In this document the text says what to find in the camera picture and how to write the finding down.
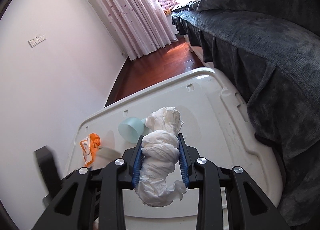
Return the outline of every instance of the wall socket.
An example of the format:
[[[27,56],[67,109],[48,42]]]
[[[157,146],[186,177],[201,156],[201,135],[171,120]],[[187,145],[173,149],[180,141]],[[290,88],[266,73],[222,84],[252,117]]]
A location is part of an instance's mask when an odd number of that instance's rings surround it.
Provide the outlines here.
[[[37,39],[36,36],[34,36],[32,39],[29,39],[28,41],[31,47],[34,47],[35,45],[39,44],[39,40]]]
[[[41,33],[36,35],[36,38],[39,40],[39,42],[45,40],[45,36],[43,34],[41,34]]]
[[[44,41],[45,40],[45,36],[40,33],[36,36],[34,36],[32,39],[29,39],[29,44],[31,47],[34,47],[35,45],[38,45],[41,41]]]

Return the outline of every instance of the orange snack bag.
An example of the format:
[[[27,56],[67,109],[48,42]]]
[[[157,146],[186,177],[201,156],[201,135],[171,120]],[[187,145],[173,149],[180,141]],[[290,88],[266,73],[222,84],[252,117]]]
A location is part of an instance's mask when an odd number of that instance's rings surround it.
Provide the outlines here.
[[[90,133],[87,138],[80,142],[80,146],[84,157],[84,166],[91,167],[100,146],[99,135]]]

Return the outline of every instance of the light blue cup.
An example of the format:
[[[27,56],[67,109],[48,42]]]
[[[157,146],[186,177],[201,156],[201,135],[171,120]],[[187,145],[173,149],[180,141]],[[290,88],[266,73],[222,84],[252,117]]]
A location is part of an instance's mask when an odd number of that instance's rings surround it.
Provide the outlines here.
[[[140,135],[143,134],[145,122],[146,119],[129,117],[118,125],[118,132],[126,141],[137,143]]]

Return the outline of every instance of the curtain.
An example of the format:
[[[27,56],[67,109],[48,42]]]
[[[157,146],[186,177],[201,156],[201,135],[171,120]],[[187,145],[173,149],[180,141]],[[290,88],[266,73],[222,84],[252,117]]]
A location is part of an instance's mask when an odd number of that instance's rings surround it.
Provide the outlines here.
[[[131,60],[177,41],[157,0],[96,2]]]

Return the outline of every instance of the white storage box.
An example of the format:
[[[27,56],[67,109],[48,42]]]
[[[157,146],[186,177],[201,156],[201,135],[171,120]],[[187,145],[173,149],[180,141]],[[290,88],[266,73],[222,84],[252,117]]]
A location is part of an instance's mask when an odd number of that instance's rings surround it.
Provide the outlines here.
[[[236,88],[221,71],[209,68],[198,68],[158,83],[90,116],[76,133],[64,175],[84,165],[79,142],[88,134],[97,133],[101,145],[123,153],[134,144],[119,135],[118,124],[131,116],[143,119],[167,106],[177,107],[181,113],[184,121],[181,133],[186,145],[196,147],[201,156],[217,166],[243,167],[273,204],[279,204],[282,178],[272,149],[254,138],[246,103]],[[167,182],[177,179],[181,180],[179,163],[175,172],[169,174]],[[224,226],[228,229],[227,205],[222,194]],[[161,208],[143,205],[133,190],[124,190],[123,196],[127,229],[196,228],[197,189],[188,190],[181,201],[175,200]]]

